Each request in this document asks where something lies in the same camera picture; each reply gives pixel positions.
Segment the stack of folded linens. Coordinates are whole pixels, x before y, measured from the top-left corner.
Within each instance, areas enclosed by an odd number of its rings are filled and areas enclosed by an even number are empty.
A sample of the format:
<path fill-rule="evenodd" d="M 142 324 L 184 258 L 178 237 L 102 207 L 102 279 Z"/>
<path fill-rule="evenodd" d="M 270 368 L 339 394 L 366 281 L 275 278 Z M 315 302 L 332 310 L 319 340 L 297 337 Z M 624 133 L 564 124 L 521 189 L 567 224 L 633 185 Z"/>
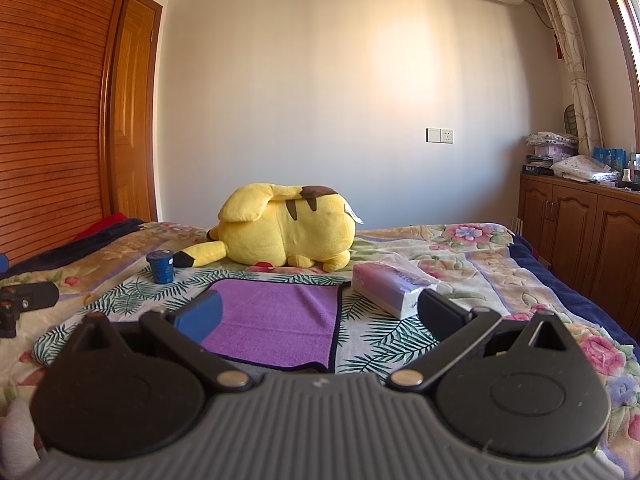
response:
<path fill-rule="evenodd" d="M 525 138 L 526 156 L 522 167 L 523 174 L 541 174 L 552 176 L 552 166 L 556 162 L 578 154 L 576 136 L 539 131 Z"/>

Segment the leaf pattern cloth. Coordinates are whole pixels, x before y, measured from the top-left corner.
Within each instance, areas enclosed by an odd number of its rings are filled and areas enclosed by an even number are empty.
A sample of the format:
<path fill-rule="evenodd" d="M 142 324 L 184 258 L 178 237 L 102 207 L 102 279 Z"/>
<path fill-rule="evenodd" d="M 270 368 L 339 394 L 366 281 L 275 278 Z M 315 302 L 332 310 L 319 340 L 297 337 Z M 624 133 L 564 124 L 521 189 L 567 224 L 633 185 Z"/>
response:
<path fill-rule="evenodd" d="M 392 370 L 422 356 L 437 344 L 416 316 L 398 320 L 352 290 L 348 278 L 330 274 L 259 273 L 228 269 L 183 269 L 172 283 L 155 285 L 151 272 L 127 278 L 96 301 L 40 336 L 32 347 L 34 359 L 51 365 L 86 314 L 100 312 L 113 323 L 133 323 L 154 308 L 177 311 L 214 283 L 232 280 L 346 286 L 342 296 L 335 370 L 332 373 L 374 373 Z"/>

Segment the blue cylindrical cup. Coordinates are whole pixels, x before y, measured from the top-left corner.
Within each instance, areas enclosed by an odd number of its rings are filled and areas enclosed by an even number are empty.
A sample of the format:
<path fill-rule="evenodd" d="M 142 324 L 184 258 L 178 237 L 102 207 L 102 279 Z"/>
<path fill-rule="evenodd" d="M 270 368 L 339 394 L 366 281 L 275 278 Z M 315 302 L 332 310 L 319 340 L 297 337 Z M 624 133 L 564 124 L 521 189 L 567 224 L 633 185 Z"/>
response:
<path fill-rule="evenodd" d="M 174 254 L 168 249 L 154 250 L 146 255 L 155 284 L 165 285 L 174 281 Z"/>

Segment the pink tissue pack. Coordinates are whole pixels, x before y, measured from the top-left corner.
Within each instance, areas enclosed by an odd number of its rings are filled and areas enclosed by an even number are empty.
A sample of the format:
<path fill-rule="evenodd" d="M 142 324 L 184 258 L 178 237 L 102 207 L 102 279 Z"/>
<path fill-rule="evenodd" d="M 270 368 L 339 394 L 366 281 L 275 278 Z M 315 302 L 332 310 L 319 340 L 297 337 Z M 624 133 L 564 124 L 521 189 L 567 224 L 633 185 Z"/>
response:
<path fill-rule="evenodd" d="M 396 252 L 352 266 L 354 291 L 398 320 L 417 315 L 421 292 L 436 290 L 438 285 L 437 278 Z"/>

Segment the blue boxes on cabinet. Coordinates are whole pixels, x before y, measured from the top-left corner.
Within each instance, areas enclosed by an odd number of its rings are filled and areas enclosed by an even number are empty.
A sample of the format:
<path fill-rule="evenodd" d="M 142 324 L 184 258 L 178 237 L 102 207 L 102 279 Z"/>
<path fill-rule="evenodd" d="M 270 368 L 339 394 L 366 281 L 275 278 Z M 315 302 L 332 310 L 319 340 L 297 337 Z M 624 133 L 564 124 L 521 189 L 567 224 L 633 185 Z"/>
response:
<path fill-rule="evenodd" d="M 626 151 L 623 148 L 594 148 L 593 158 L 615 171 L 622 172 L 626 168 Z"/>

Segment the floral bed quilt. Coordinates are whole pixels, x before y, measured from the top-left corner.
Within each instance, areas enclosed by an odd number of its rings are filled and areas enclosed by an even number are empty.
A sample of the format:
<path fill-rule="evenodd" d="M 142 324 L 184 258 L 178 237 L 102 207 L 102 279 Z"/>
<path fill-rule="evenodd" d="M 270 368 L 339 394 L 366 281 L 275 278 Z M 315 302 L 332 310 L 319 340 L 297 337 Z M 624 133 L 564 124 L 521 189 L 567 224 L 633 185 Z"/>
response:
<path fill-rule="evenodd" d="M 32 397 L 46 370 L 32 356 L 40 336 L 127 278 L 150 270 L 145 257 L 151 250 L 179 250 L 203 237 L 192 226 L 152 222 L 67 266 L 15 275 L 17 284 L 52 282 L 61 297 L 53 308 L 22 315 L 16 337 L 2 341 L 2 401 Z M 415 262 L 439 280 L 442 295 L 461 307 L 488 307 L 522 321 L 539 310 L 559 315 L 611 396 L 611 419 L 598 455 L 620 476 L 638 474 L 638 347 L 605 312 L 545 269 L 525 240 L 493 223 L 364 231 L 352 244 L 352 261 L 378 261 L 384 252 Z M 248 268 L 229 260 L 206 268 L 326 274 L 319 269 Z"/>

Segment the dark blue blanket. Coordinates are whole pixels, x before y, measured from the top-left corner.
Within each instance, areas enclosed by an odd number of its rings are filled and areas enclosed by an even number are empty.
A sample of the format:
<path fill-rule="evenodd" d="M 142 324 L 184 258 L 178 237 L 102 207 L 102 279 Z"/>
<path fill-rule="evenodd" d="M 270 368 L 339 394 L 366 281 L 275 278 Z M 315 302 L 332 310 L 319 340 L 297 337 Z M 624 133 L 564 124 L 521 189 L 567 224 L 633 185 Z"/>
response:
<path fill-rule="evenodd" d="M 67 266 L 97 252 L 99 249 L 106 247 L 115 240 L 119 240 L 121 237 L 139 231 L 142 224 L 143 221 L 140 219 L 127 219 L 114 224 L 114 226 L 108 226 L 96 234 L 91 234 L 80 240 L 74 240 L 66 245 L 53 248 L 40 255 L 17 263 L 15 266 L 11 266 L 8 270 L 2 272 L 1 277 L 12 278 L 14 275 L 53 270 L 61 266 Z"/>

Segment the folded white cloth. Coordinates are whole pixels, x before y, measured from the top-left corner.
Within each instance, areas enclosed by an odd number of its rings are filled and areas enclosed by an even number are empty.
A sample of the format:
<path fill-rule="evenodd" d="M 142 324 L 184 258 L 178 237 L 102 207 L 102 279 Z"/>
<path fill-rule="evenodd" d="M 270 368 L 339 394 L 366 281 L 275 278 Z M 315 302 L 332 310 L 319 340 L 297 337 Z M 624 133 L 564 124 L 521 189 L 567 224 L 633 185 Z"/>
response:
<path fill-rule="evenodd" d="M 620 173 L 585 155 L 572 156 L 551 166 L 555 177 L 577 182 L 616 183 Z"/>

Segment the wooden door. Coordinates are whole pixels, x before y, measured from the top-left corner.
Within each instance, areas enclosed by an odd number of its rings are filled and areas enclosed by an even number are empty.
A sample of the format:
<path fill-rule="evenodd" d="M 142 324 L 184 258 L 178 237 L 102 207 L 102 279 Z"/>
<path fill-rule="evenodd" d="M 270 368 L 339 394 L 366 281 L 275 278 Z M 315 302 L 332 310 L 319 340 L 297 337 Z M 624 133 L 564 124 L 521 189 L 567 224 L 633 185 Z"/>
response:
<path fill-rule="evenodd" d="M 111 105 L 111 199 L 114 211 L 157 219 L 153 101 L 162 6 L 128 0 L 115 55 Z"/>

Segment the yellow Pikachu plush toy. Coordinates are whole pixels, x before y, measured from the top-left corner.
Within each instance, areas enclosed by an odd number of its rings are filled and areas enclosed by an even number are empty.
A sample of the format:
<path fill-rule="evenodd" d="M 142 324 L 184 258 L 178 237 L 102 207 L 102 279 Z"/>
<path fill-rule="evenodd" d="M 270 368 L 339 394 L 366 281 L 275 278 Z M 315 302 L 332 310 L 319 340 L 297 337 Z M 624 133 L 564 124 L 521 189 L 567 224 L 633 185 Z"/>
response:
<path fill-rule="evenodd" d="M 177 268 L 200 268 L 224 258 L 254 266 L 320 264 L 328 273 L 346 268 L 362 220 L 333 188 L 252 183 L 234 191 L 204 243 L 174 255 Z"/>

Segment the purple and grey towel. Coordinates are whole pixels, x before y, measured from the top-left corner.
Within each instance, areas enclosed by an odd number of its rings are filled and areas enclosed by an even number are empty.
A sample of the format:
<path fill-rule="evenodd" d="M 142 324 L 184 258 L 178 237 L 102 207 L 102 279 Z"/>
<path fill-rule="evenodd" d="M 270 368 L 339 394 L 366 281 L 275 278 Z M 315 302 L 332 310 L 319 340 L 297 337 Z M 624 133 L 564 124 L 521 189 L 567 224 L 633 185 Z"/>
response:
<path fill-rule="evenodd" d="M 218 281 L 212 289 L 221 296 L 221 321 L 201 346 L 235 362 L 275 370 L 312 364 L 332 372 L 345 288 Z"/>

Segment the wooden slatted wardrobe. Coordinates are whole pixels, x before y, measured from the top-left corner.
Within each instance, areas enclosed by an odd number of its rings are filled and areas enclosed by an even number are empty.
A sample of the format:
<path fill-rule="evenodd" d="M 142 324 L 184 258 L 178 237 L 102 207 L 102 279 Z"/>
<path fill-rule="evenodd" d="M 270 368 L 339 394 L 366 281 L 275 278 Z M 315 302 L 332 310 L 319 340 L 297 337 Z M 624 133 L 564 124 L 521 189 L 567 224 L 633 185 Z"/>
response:
<path fill-rule="evenodd" d="M 107 133 L 126 0 L 1 0 L 1 251 L 13 263 L 112 211 Z"/>

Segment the bottles on cabinet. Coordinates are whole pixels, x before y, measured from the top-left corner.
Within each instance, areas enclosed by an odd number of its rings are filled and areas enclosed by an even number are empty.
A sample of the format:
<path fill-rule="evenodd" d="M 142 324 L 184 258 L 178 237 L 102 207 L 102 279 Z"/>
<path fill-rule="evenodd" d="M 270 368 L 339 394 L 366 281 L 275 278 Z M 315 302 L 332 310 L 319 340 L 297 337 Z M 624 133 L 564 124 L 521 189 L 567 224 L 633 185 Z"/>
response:
<path fill-rule="evenodd" d="M 631 191 L 640 191 L 640 168 L 639 168 L 639 154 L 629 153 L 627 157 L 627 163 L 622 173 L 620 174 L 620 180 L 617 183 L 619 188 L 626 188 Z"/>

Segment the white wall socket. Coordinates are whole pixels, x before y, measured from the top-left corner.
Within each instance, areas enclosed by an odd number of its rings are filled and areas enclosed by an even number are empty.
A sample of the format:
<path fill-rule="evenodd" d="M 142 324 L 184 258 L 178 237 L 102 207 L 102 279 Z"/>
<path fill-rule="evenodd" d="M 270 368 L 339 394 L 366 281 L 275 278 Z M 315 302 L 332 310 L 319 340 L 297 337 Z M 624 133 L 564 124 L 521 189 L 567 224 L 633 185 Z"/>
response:
<path fill-rule="evenodd" d="M 427 128 L 426 140 L 428 143 L 454 143 L 454 130 L 443 128 Z"/>

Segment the patterned beige curtain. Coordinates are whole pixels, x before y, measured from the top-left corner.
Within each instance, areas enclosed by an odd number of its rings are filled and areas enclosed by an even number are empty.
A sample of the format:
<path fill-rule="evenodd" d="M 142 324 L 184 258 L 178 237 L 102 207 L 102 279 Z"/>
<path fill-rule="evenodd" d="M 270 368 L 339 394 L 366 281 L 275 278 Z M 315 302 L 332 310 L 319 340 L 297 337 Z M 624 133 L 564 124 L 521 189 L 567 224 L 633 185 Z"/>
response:
<path fill-rule="evenodd" d="M 570 77 L 578 130 L 578 152 L 590 156 L 603 143 L 596 100 L 587 72 L 587 55 L 574 0 L 541 0 L 559 40 Z"/>

